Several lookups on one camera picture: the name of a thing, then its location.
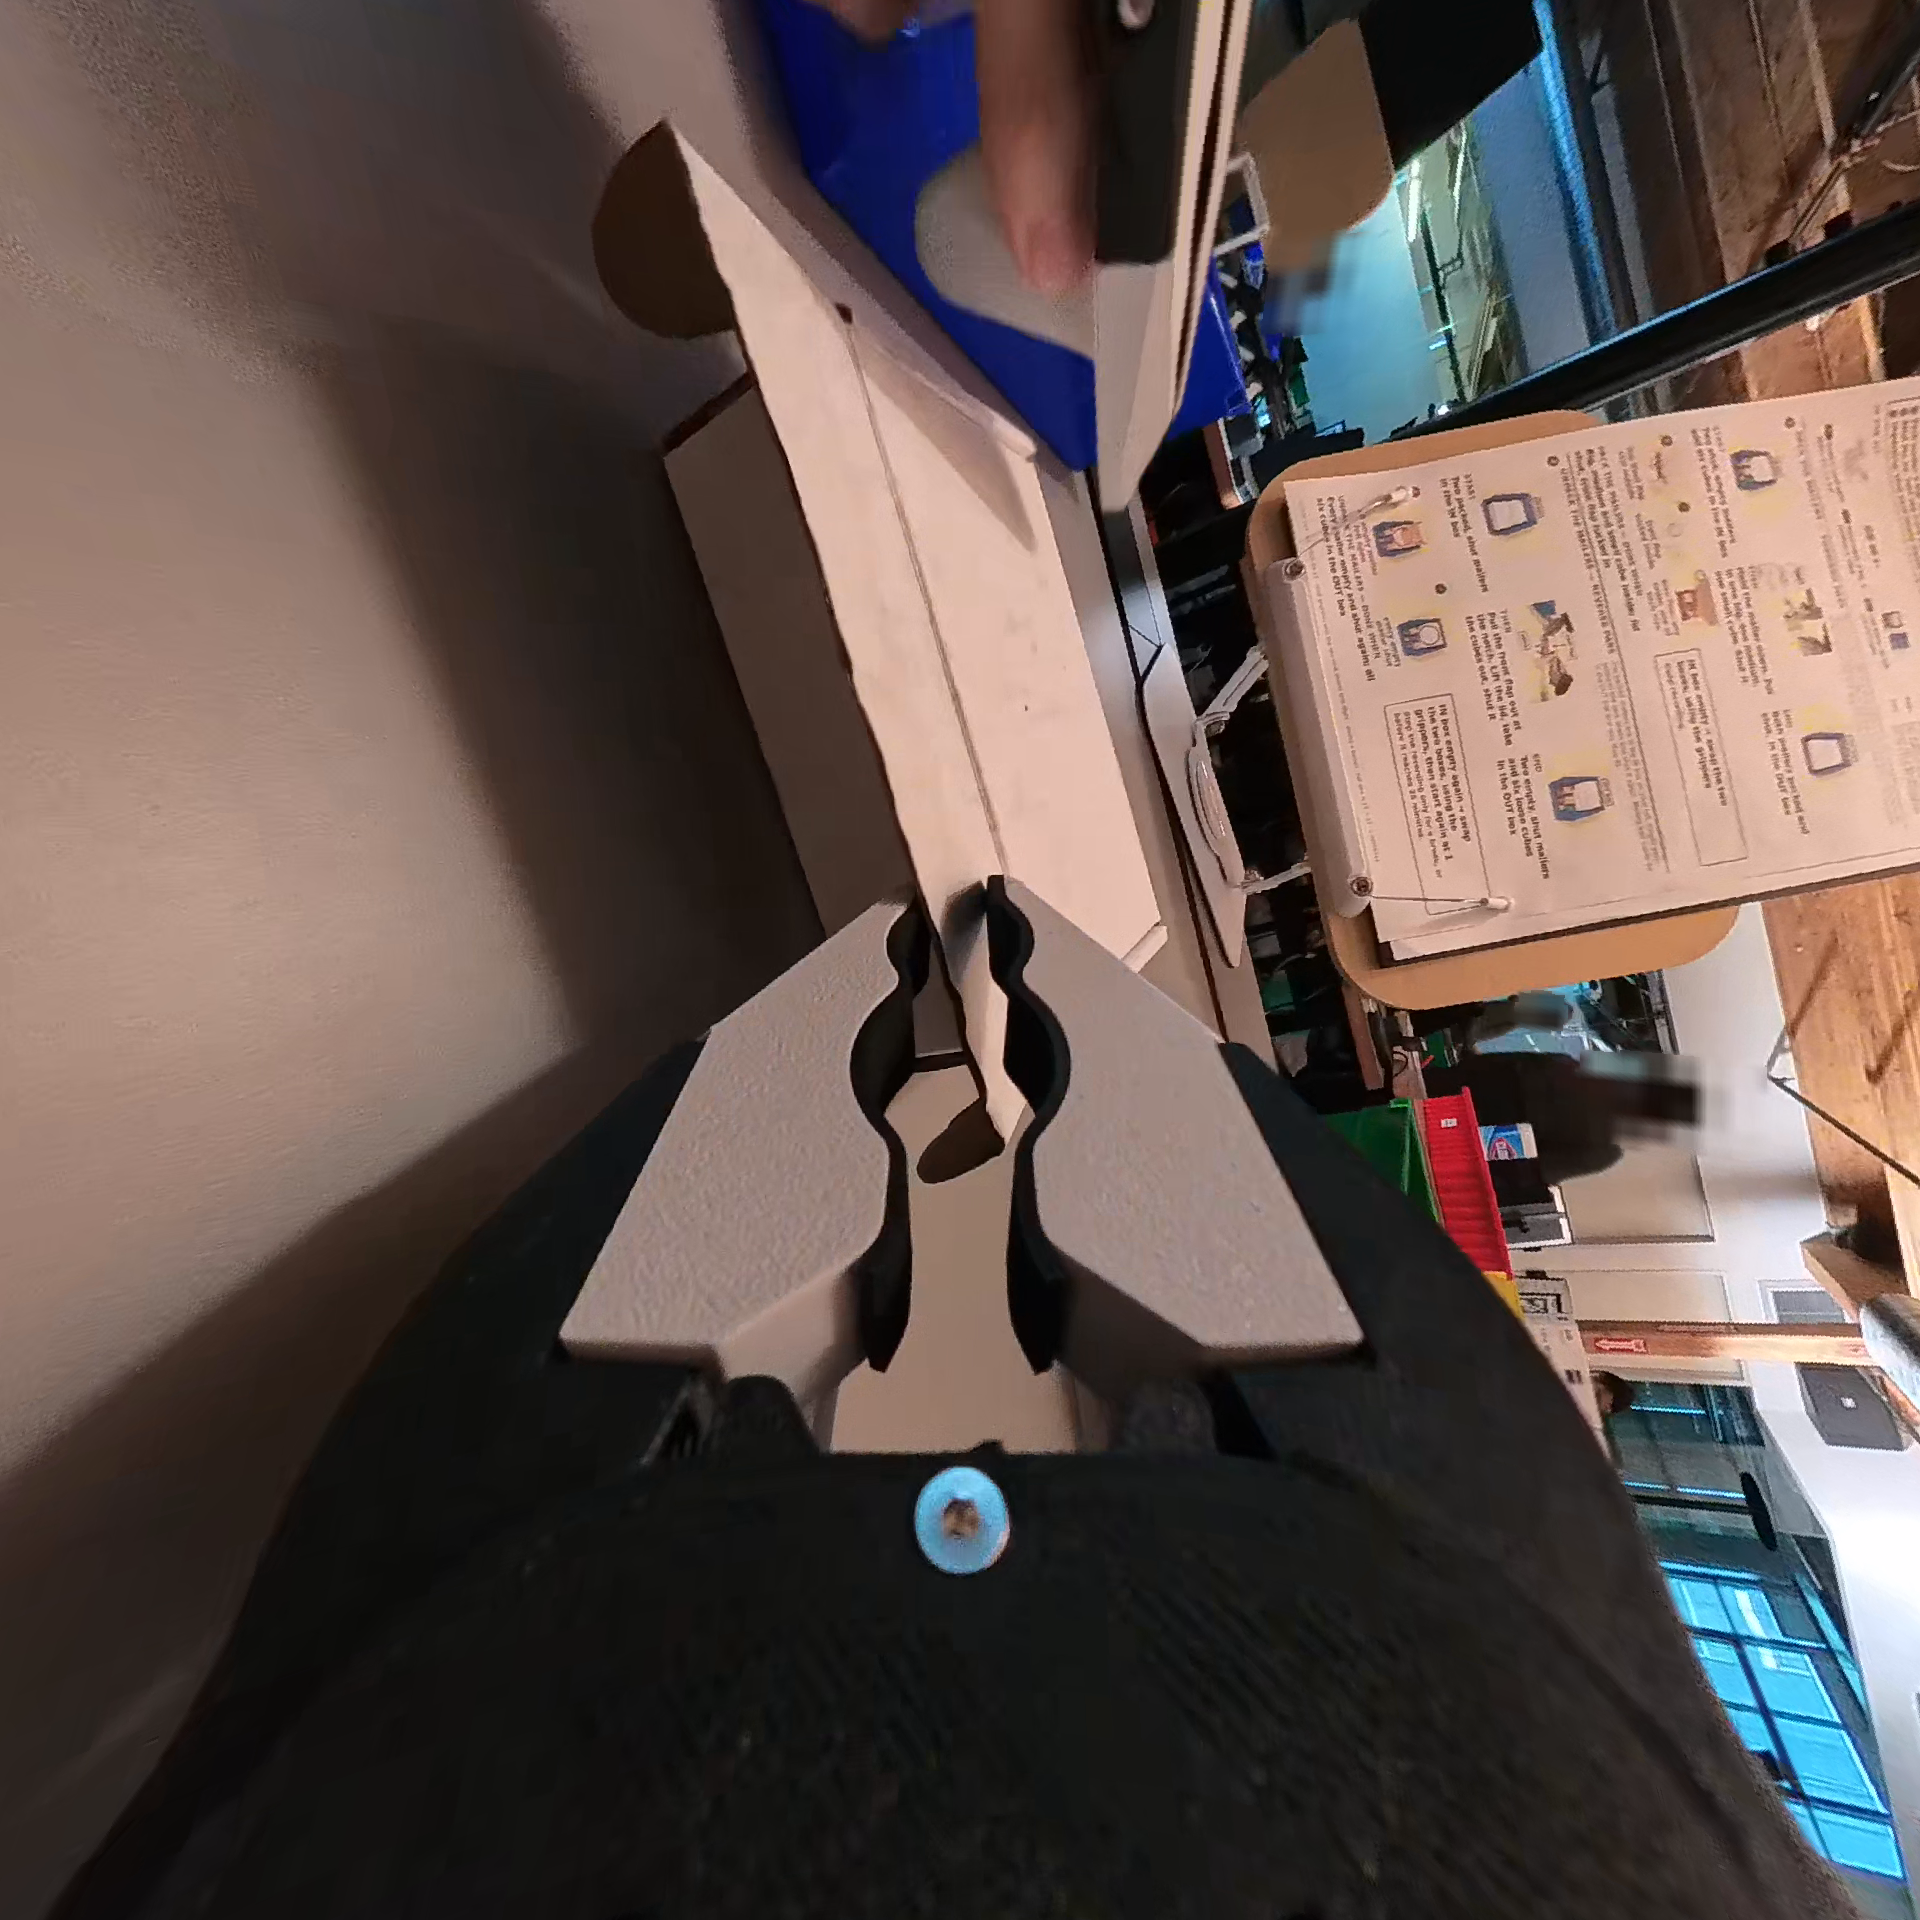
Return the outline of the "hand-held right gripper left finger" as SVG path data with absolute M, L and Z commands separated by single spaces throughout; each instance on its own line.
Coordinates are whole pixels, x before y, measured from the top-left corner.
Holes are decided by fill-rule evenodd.
M 777 1382 L 830 1447 L 844 1382 L 902 1345 L 916 902 L 880 902 L 715 1024 L 561 1329 L 564 1355 Z

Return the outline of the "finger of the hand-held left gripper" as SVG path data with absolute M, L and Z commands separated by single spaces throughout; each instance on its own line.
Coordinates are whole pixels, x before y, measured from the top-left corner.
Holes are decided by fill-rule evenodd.
M 1238 109 L 1249 3 L 1100 3 L 1094 482 L 1122 510 L 1184 399 Z

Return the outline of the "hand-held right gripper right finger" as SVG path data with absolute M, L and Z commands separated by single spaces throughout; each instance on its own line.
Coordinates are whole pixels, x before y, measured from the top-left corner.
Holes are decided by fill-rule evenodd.
M 1238 1382 L 1371 1346 L 1264 1121 L 1278 1083 L 1016 878 L 982 897 L 1002 1062 L 1027 1105 L 1005 1299 L 1070 1447 L 1116 1449 L 1138 1402 L 1230 1435 Z

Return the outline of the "blue plastic bin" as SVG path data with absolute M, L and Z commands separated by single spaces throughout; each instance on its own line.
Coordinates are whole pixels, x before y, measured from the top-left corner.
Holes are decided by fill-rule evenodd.
M 1066 466 L 1098 469 L 1093 344 L 1046 344 L 954 309 L 916 262 L 918 187 L 976 136 L 972 37 L 934 29 L 939 7 L 952 6 L 926 6 L 885 42 L 856 37 L 818 6 L 756 6 L 756 17 L 809 184 Z M 1164 442 L 1249 413 L 1214 231 L 1184 399 Z

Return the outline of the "white cardboard mailer box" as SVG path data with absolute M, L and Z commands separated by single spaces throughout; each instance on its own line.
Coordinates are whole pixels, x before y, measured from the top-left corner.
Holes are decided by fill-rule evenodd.
M 1018 1136 L 986 886 L 1138 969 L 1165 941 L 1036 451 L 830 299 L 669 125 L 593 218 L 614 306 L 742 373 L 662 443 L 710 611 L 828 934 L 918 894 L 980 1127 Z

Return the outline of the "person's left hand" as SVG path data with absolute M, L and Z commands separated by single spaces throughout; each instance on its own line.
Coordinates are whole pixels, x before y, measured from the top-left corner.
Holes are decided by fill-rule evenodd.
M 1077 295 L 1094 259 L 1098 82 L 1077 3 L 973 3 L 980 168 L 1016 269 Z

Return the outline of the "brown and black board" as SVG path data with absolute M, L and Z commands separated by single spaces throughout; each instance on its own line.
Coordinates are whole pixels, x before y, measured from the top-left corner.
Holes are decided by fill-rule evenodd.
M 1268 255 L 1321 262 L 1541 51 L 1529 3 L 1257 6 L 1234 152 L 1256 166 Z

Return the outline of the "green plastic bin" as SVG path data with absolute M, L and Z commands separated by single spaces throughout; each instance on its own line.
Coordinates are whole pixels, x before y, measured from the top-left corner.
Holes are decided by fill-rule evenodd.
M 1422 1105 L 1417 1101 L 1395 1098 L 1368 1110 L 1330 1113 L 1326 1126 L 1414 1209 L 1436 1217 Z

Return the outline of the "red plastic bin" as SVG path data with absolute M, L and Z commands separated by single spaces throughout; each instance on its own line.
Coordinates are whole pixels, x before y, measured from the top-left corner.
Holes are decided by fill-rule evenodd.
M 1512 1293 L 1516 1274 L 1473 1096 L 1420 1101 L 1420 1122 L 1441 1225 L 1489 1282 Z

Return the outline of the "wooden beam red label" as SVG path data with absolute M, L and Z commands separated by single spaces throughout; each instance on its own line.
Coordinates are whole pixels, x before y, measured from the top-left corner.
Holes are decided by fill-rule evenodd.
M 1577 1327 L 1588 1355 L 1646 1362 L 1874 1366 L 1853 1325 L 1680 1325 L 1594 1319 Z

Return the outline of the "black rod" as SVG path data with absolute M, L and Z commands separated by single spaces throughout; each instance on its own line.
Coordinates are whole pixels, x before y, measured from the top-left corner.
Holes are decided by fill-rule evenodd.
M 1908 202 L 1524 376 L 1507 389 L 1453 408 L 1433 427 L 1492 426 L 1542 413 L 1594 413 L 1915 275 L 1918 203 Z

